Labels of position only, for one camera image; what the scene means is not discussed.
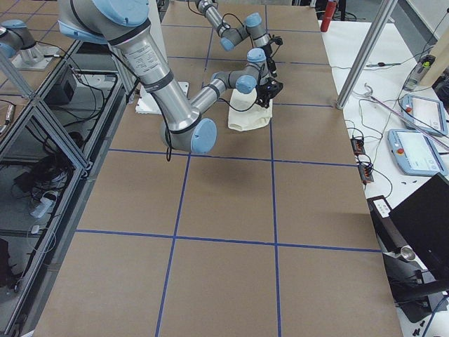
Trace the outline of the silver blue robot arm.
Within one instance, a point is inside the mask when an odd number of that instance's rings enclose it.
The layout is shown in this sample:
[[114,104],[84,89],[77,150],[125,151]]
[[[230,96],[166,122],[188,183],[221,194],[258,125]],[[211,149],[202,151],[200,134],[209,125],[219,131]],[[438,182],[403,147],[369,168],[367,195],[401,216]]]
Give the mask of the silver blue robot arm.
[[277,67],[273,59],[277,51],[272,50],[272,44],[283,45],[280,36],[266,32],[259,13],[251,13],[243,22],[234,14],[221,15],[215,1],[195,1],[199,13],[213,26],[220,38],[220,44],[226,51],[233,50],[242,41],[250,38],[252,45],[264,51],[267,68],[273,78],[277,77]]
[[282,90],[283,84],[276,80],[272,45],[281,46],[283,40],[265,31],[259,13],[250,14],[240,27],[232,27],[213,1],[196,1],[195,5],[217,32],[225,50],[232,50],[247,38],[254,47],[247,53],[248,62],[242,70],[215,73],[192,99],[183,93],[150,33],[147,1],[59,1],[58,23],[67,37],[118,48],[131,73],[161,110],[161,138],[167,148],[205,154],[215,145],[217,127],[203,113],[226,90],[236,89],[242,94],[254,91],[255,104],[263,108],[268,108]]

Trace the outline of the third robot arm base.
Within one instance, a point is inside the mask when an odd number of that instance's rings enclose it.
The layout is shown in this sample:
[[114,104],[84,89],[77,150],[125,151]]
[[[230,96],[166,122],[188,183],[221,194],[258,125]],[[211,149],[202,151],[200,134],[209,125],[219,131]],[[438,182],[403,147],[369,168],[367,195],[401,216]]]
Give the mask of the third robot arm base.
[[1,22],[1,54],[11,60],[17,69],[46,69],[51,61],[45,56],[46,49],[35,40],[22,20]]

